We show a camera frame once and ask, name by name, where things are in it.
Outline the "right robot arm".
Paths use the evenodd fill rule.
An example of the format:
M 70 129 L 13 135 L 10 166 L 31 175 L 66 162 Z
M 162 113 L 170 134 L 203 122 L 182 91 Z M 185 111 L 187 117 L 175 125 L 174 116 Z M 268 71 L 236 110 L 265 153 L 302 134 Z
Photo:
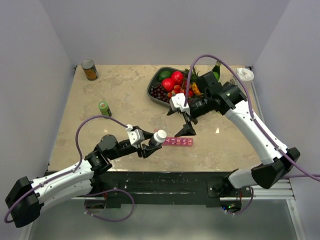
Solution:
M 185 124 L 176 137 L 196 135 L 192 125 L 197 124 L 197 118 L 216 111 L 241 131 L 261 162 L 251 169 L 237 169 L 230 173 L 218 184 L 218 191 L 233 197 L 246 186 L 258 185 L 269 189 L 293 168 L 290 161 L 297 162 L 301 155 L 299 150 L 295 147 L 288 148 L 254 112 L 250 112 L 249 100 L 237 85 L 221 84 L 211 72 L 198 77 L 195 85 L 202 94 L 195 101 L 185 104 L 184 93 L 177 93 L 170 99 L 167 114 L 178 112 L 185 119 Z

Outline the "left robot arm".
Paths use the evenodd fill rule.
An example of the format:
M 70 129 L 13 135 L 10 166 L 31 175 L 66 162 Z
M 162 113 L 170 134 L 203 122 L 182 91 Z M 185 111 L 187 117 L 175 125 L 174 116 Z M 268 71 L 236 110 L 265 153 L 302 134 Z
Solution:
M 63 170 L 33 180 L 26 176 L 19 178 L 5 198 L 8 207 L 5 223 L 22 228 L 59 202 L 87 194 L 99 196 L 104 184 L 94 178 L 109 170 L 112 160 L 133 153 L 148 158 L 161 149 L 167 137 L 162 129 L 152 133 L 131 125 L 126 132 L 128 139 L 122 141 L 112 134 L 103 136 L 92 152 Z

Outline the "white pill bottle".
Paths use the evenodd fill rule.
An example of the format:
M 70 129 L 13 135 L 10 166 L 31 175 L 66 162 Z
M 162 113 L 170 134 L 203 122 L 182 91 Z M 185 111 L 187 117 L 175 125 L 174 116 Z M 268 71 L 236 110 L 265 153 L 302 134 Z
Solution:
M 167 133 L 164 130 L 159 129 L 153 134 L 148 144 L 150 146 L 161 146 L 166 141 L 166 138 Z

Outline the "pink weekly pill organizer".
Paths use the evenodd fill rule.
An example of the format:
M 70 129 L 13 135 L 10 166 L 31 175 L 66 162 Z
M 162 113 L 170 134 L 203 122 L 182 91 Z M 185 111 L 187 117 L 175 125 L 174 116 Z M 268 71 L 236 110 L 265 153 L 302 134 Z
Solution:
M 194 145 L 194 139 L 192 137 L 174 137 L 166 135 L 166 139 L 162 146 L 172 147 L 192 147 Z

